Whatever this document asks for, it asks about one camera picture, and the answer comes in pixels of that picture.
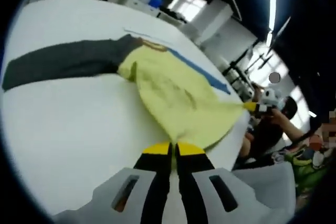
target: hand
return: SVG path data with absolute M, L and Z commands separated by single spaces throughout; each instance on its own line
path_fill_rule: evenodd
M 273 115 L 270 116 L 271 123 L 283 126 L 288 121 L 288 118 L 278 109 L 272 109 L 272 113 Z

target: desk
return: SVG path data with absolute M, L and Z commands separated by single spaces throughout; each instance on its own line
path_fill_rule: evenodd
M 228 83 L 176 27 L 130 8 L 95 0 L 28 4 L 8 37 L 3 66 L 27 52 L 55 44 L 118 39 L 127 34 L 125 27 L 179 51 Z M 238 95 L 229 89 L 231 95 L 215 92 L 223 101 L 238 101 Z M 144 148 L 167 140 L 141 103 L 135 84 L 114 74 L 11 89 L 2 93 L 1 113 L 13 164 L 49 214 L 83 206 L 98 185 L 121 168 L 133 167 Z M 246 112 L 209 151 L 215 167 L 232 169 L 248 119 Z M 175 173 L 171 181 L 163 223 L 186 223 Z

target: ceiling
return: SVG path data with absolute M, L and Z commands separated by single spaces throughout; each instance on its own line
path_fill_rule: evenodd
M 232 0 L 229 3 L 238 17 Z M 269 0 L 235 0 L 242 16 L 241 23 L 260 40 L 269 31 Z M 336 56 L 334 38 L 335 0 L 277 0 L 277 33 L 291 16 L 287 28 L 274 44 L 274 50 L 287 64 L 293 81 L 300 85 L 309 108 L 329 111 L 336 107 Z

